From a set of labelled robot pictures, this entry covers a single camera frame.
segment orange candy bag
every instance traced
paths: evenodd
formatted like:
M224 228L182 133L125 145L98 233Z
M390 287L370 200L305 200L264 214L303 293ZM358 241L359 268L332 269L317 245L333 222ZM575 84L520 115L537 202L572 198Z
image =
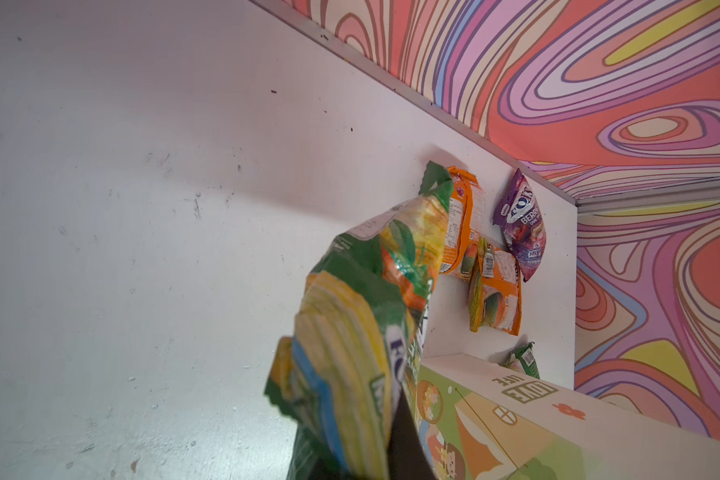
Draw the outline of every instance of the orange candy bag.
M468 171L450 167L448 172L454 181L454 192L440 273L469 281L478 257L485 195L478 179Z
M490 325L517 335L522 317L520 284L514 256L481 238L469 284L469 329L477 332Z

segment snack package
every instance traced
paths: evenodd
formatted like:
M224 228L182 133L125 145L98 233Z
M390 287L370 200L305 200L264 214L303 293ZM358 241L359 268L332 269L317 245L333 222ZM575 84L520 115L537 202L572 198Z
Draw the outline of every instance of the snack package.
M528 342L523 346L519 346L509 354L509 359L504 364L505 367L516 372L524 373L535 378L539 378L539 369L536 366L534 358L533 342Z
M453 184L430 162L418 197L336 236L307 277L265 389L299 422L288 478L307 478L318 459L339 475L389 477L392 420L400 398L410 407L415 397Z
M517 335L522 317L518 262L509 252L480 238L469 283L469 329L482 325Z
M478 179L466 170L448 168L454 182L448 210L448 232L440 273L469 281L478 257L484 193Z
M528 282L541 264L547 234L534 192L520 169L514 172L504 197L494 210L494 225L501 228L509 251L518 259L523 280Z

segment colorful swirl pattern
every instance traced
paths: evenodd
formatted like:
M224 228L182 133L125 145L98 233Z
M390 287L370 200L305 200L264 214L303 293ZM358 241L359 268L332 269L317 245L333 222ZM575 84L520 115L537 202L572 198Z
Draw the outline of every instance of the colorful swirl pattern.
M720 200L580 218L578 392L720 440Z
M574 197L720 177L720 0L284 1Z

